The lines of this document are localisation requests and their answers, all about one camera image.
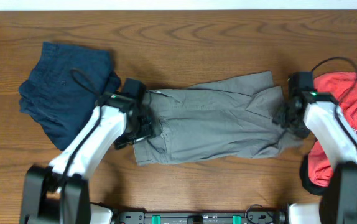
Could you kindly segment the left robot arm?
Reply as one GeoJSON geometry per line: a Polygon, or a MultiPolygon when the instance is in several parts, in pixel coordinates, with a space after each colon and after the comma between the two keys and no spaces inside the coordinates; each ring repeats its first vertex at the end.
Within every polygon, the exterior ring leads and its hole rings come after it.
{"type": "Polygon", "coordinates": [[[142,101],[147,90],[128,78],[122,91],[98,95],[91,118],[72,143],[46,167],[26,173],[20,223],[116,223],[114,211],[92,203],[88,182],[111,146],[153,137],[153,120],[142,101]]]}

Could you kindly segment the grey cotton shorts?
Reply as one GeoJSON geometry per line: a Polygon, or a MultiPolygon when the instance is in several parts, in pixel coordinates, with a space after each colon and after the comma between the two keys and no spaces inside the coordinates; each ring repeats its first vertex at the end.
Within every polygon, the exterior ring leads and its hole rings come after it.
{"type": "Polygon", "coordinates": [[[156,135],[134,145],[136,162],[180,164],[219,157],[276,157],[302,140],[274,124],[283,105],[272,73],[197,84],[186,89],[151,90],[145,95],[156,135]]]}

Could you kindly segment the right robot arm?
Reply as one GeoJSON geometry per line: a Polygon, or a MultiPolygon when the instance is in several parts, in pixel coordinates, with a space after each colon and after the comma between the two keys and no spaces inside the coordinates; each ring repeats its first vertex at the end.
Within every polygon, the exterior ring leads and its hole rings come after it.
{"type": "Polygon", "coordinates": [[[357,135],[338,101],[319,93],[312,72],[288,79],[289,100],[273,122],[300,139],[313,133],[321,144],[333,177],[318,203],[294,203],[277,216],[278,223],[357,223],[357,135]]]}

